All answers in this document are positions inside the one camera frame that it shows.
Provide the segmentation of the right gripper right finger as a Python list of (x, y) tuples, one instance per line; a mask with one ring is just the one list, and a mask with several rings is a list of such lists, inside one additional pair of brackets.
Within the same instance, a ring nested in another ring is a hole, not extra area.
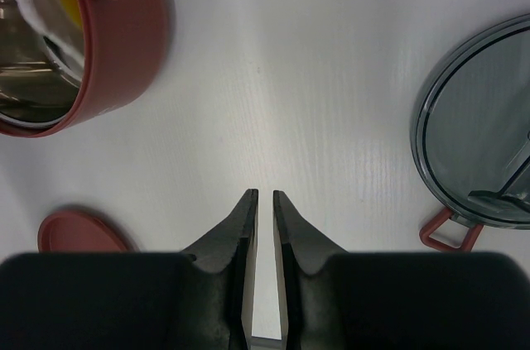
[(283, 349), (343, 349), (333, 281), (325, 267), (345, 253), (305, 220), (286, 193), (272, 196), (274, 249)]

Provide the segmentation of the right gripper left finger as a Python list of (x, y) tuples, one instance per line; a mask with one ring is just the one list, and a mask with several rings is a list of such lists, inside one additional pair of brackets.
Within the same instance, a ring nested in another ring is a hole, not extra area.
[(249, 349), (257, 256), (258, 191), (248, 189), (229, 215), (184, 253), (183, 349)]

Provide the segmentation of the red steel lunch box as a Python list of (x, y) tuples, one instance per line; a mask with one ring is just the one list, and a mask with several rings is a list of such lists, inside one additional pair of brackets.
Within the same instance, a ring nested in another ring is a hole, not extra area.
[(84, 66), (1, 0), (1, 131), (45, 137), (138, 98), (161, 68), (168, 36), (164, 0), (64, 0), (82, 26)]

